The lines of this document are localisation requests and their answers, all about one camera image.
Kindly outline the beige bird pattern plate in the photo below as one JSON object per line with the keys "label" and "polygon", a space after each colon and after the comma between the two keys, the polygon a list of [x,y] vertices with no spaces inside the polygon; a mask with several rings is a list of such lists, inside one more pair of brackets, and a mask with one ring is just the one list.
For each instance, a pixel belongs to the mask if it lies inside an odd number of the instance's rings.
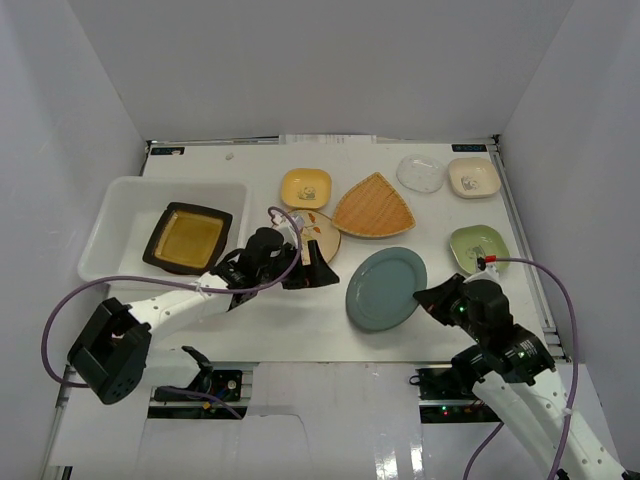
{"label": "beige bird pattern plate", "polygon": [[318,241],[322,258],[326,263],[330,263],[338,252],[341,244],[341,233],[332,224],[332,220],[321,212],[295,209],[288,212],[298,213],[304,218],[304,227],[300,234],[302,239],[302,263],[304,266],[310,265],[306,262],[307,241],[315,239]]}

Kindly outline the blue-grey round plate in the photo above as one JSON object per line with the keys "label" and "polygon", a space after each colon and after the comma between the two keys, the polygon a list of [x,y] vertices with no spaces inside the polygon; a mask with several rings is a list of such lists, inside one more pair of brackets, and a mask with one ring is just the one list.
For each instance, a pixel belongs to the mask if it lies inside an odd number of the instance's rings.
{"label": "blue-grey round plate", "polygon": [[352,275],[345,296],[347,317],[365,332],[383,332],[405,322],[418,307],[415,292],[427,286],[421,257],[404,247],[369,256]]}

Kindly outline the woven bamboo triangular tray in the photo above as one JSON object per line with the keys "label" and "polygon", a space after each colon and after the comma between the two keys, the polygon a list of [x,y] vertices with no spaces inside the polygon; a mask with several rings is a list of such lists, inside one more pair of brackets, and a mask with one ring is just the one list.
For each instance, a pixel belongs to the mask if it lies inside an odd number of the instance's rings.
{"label": "woven bamboo triangular tray", "polygon": [[381,173],[375,172],[340,199],[332,224],[352,236],[379,239],[413,229],[416,220],[398,191]]}

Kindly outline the black square amber plate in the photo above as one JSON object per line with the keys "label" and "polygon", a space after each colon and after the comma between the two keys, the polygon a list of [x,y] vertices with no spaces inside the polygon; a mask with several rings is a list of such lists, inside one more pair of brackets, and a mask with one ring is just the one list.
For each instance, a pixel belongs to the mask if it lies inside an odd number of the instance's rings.
{"label": "black square amber plate", "polygon": [[144,263],[176,275],[201,275],[223,253],[233,215],[201,205],[171,202],[142,254]]}

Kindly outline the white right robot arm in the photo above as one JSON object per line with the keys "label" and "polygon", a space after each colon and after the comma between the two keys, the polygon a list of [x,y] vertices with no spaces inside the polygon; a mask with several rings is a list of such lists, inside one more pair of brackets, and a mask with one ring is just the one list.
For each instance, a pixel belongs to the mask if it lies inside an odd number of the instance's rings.
{"label": "white right robot arm", "polygon": [[540,338],[515,322],[497,282],[456,274],[414,298],[436,321],[474,340],[451,360],[453,390],[482,400],[544,478],[630,478],[574,408],[574,395]]}

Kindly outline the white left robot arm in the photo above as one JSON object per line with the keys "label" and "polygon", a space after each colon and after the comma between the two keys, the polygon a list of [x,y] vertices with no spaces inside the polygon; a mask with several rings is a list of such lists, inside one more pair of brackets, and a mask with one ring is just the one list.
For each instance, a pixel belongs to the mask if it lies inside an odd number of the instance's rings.
{"label": "white left robot arm", "polygon": [[338,283],[318,243],[306,244],[308,264],[301,258],[302,244],[287,231],[261,227],[245,247],[229,253],[192,284],[130,304],[104,300],[72,345],[71,366],[105,405],[123,400],[145,383],[168,395],[180,390],[188,398],[202,398],[212,391],[212,362],[191,346],[161,350],[159,341],[198,320],[238,308],[270,285],[299,290]]}

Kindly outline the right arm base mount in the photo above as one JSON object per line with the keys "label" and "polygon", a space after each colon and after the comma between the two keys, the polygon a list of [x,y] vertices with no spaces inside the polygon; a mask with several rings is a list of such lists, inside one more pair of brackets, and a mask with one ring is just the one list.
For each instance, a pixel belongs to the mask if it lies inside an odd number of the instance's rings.
{"label": "right arm base mount", "polygon": [[464,393],[450,367],[419,368],[408,383],[418,389],[422,424],[494,423],[497,415],[472,393]]}

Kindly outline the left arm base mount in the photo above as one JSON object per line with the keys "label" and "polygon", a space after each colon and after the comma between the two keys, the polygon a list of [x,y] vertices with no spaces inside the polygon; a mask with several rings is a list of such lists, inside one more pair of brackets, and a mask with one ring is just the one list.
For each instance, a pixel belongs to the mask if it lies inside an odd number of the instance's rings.
{"label": "left arm base mount", "polygon": [[200,372],[186,387],[154,390],[148,409],[151,419],[241,420],[243,372],[237,369]]}

